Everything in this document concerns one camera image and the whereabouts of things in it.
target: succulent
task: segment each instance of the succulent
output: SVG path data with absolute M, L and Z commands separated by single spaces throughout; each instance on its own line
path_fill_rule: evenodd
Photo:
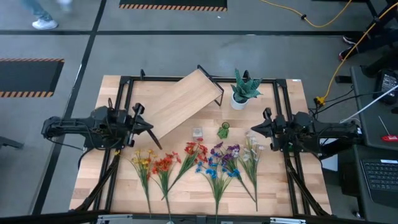
M 261 95 L 257 88 L 259 87 L 262 79 L 250 79 L 248 78 L 245 83 L 239 74 L 239 70 L 235 69 L 235 77 L 236 77 L 236 86 L 232 86 L 232 90 L 234 91 L 234 99 L 238 103 L 245 103 L 250 98 L 257 98 L 258 95 Z

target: potted plant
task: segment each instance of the potted plant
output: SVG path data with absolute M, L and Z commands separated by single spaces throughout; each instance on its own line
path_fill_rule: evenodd
M 261 95 L 257 88 L 259 88 L 262 79 L 250 79 L 249 73 L 246 72 L 247 81 L 245 83 L 239 74 L 239 70 L 235 69 L 236 86 L 231 85 L 234 91 L 231 95 L 231 106 L 236 110 L 243 110 L 248 103 L 248 99 L 257 98 L 258 95 Z

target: hazard stripe tape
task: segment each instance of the hazard stripe tape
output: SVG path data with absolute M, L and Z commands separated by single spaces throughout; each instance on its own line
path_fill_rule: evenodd
M 0 58 L 0 62 L 65 62 L 60 58 Z
M 0 98 L 51 97 L 53 94 L 51 91 L 0 91 Z
M 210 7 L 210 6 L 166 6 L 166 5 L 149 5 L 149 4 L 121 4 L 121 9 L 160 9 L 160 10 L 185 10 L 185 11 L 217 11 L 226 12 L 227 7 Z

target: yellow cable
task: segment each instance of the yellow cable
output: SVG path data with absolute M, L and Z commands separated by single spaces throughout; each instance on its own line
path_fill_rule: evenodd
M 379 20 L 382 19 L 389 11 L 391 11 L 393 8 L 395 8 L 396 6 L 398 6 L 398 2 L 393 4 L 389 9 L 387 9 L 383 14 L 381 14 L 381 16 L 379 17 Z M 351 54 L 351 52 L 362 42 L 362 40 L 367 36 L 367 34 L 370 32 L 370 30 L 373 29 L 373 27 L 376 25 L 376 23 L 374 22 L 369 29 L 362 35 L 362 37 L 360 38 L 360 40 L 354 45 L 354 47 L 351 48 L 351 50 L 348 52 L 348 54 L 344 57 L 344 59 L 341 61 L 341 63 L 339 64 L 339 66 L 337 67 L 335 73 L 333 74 L 332 78 L 330 79 L 329 82 L 329 86 L 328 86 L 328 90 L 326 91 L 325 96 L 323 97 L 316 97 L 318 104 L 320 105 L 324 105 L 325 104 L 325 100 L 329 95 L 330 92 L 330 88 L 331 88 L 331 84 L 333 83 L 333 80 L 335 79 L 336 74 L 338 73 L 339 69 L 341 68 L 341 66 L 344 64 L 344 62 L 346 61 L 346 59 L 348 58 L 348 56 Z
M 303 16 L 303 14 L 302 14 L 301 12 L 298 12 L 297 10 L 292 9 L 291 7 L 281 6 L 281 5 L 278 5 L 278 4 L 275 4 L 275 3 L 272 3 L 272 2 L 266 1 L 266 0 L 260 0 L 260 1 L 262 1 L 262 2 L 264 2 L 264 3 L 267 3 L 267 4 L 270 4 L 271 6 L 276 6 L 276 7 L 282 8 L 282 9 L 290 10 L 290 11 L 292 11 L 292 12 L 298 14 L 299 16 Z M 310 22 L 306 17 L 304 17 L 304 19 L 305 19 L 311 26 L 313 26 L 313 27 L 315 27 L 315 28 L 323 28 L 323 27 L 326 27 L 326 26 L 330 25 L 332 22 L 334 22 L 334 21 L 341 15 L 341 13 L 343 13 L 343 12 L 347 9 L 347 7 L 349 6 L 349 4 L 350 4 L 352 1 L 353 1 L 353 0 L 349 0 L 349 1 L 347 2 L 346 6 L 345 6 L 345 7 L 344 7 L 344 8 L 343 8 L 331 21 L 329 21 L 329 22 L 327 22 L 326 24 L 323 24 L 323 25 L 321 25 L 321 26 L 314 25 L 314 24 L 313 24 L 312 22 Z

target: small vase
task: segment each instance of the small vase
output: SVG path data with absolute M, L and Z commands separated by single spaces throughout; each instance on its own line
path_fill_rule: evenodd
M 244 102 L 244 103 L 238 103 L 235 101 L 234 95 L 233 94 L 231 95 L 231 106 L 232 106 L 232 108 L 234 108 L 236 110 L 243 110 L 246 107 L 248 101 L 249 100 L 246 100 L 246 102 Z

